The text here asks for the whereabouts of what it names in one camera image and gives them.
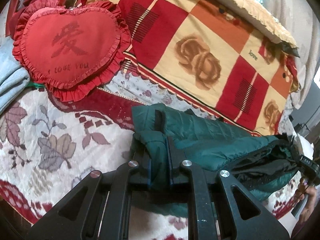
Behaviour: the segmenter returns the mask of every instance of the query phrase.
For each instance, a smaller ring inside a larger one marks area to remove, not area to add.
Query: silver bolt
[[[129,161],[129,163],[128,163],[128,165],[130,166],[130,167],[136,167],[136,166],[138,166],[138,162],[137,161]]]
[[[192,162],[189,161],[189,160],[184,160],[184,161],[182,162],[182,165],[183,165],[183,166],[186,166],[186,167],[189,167],[189,166],[192,165]]]
[[[90,176],[92,178],[97,178],[100,176],[100,171],[92,171],[92,172],[90,172]]]
[[[227,178],[227,177],[229,177],[230,173],[229,173],[229,171],[222,170],[222,171],[220,171],[220,175],[221,175],[222,177]]]

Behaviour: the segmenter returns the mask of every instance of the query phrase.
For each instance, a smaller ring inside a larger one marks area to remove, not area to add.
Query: green puffer jacket
[[[166,138],[171,136],[178,149],[183,149],[188,160],[203,169],[227,169],[260,201],[285,186],[297,172],[292,155],[296,155],[286,136],[253,137],[245,130],[207,120],[166,107],[163,104],[132,108],[133,135],[131,154],[143,143],[152,160],[151,188],[166,191]],[[141,195],[133,204],[163,215],[187,217],[186,204],[154,205]]]

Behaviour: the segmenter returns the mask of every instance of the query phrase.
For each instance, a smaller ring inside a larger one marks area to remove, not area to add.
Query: light blue towel
[[[13,39],[10,36],[0,46],[0,114],[28,85],[30,76],[12,56]]]

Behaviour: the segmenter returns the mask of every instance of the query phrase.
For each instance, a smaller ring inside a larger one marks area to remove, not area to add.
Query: red pillow
[[[37,0],[20,16],[12,54],[36,83],[61,101],[78,101],[109,82],[131,38],[110,1],[66,9],[64,0]]]

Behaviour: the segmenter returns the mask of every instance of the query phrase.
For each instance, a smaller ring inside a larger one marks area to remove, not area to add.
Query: hand
[[[316,204],[316,197],[317,197],[317,190],[313,186],[309,186],[304,183],[304,178],[300,179],[300,184],[298,185],[298,189],[294,193],[294,196],[297,198],[296,203],[298,203],[300,200],[304,199],[304,194],[307,193],[309,195],[307,204],[303,211],[301,212],[301,215],[299,217],[299,223],[306,222],[310,215],[312,214],[315,204]]]

